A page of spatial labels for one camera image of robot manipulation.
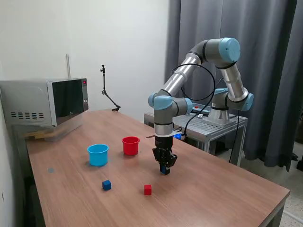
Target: metal cart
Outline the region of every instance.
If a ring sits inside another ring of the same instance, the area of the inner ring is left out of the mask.
[[[183,115],[173,118],[174,128],[181,127],[182,131],[184,131],[185,125],[191,117],[191,115]],[[200,118],[196,117],[189,123],[187,127],[187,136],[199,142],[198,148],[214,155],[216,146],[215,140],[228,133],[235,131],[237,129],[238,117],[235,117],[235,115],[230,114],[231,123],[226,127],[220,127],[215,124],[203,122],[201,120],[203,118],[203,116]],[[241,153],[243,149],[247,122],[248,118],[240,116],[238,133],[231,157],[231,163],[237,166],[240,166]],[[152,126],[153,123],[153,113],[145,113],[144,124]]]

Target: red cube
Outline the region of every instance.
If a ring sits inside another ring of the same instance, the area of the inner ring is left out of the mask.
[[[144,185],[144,195],[152,194],[152,186],[150,184]]]

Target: red cup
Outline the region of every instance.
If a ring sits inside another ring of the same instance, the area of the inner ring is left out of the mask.
[[[140,139],[135,136],[129,136],[122,139],[123,152],[126,155],[136,155],[139,150]]]

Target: gray curtain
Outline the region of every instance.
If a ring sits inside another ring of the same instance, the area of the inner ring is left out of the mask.
[[[198,42],[236,38],[241,78],[255,96],[251,110],[241,112],[249,118],[245,157],[289,169],[303,105],[303,1],[171,0],[170,6],[166,79]],[[215,66],[204,65],[219,81]],[[211,78],[197,69],[184,89],[200,99],[211,93]]]

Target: blue cube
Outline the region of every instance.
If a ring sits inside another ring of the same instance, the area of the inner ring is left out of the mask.
[[[104,181],[102,182],[102,188],[104,191],[107,191],[112,188],[112,183],[109,180]]]

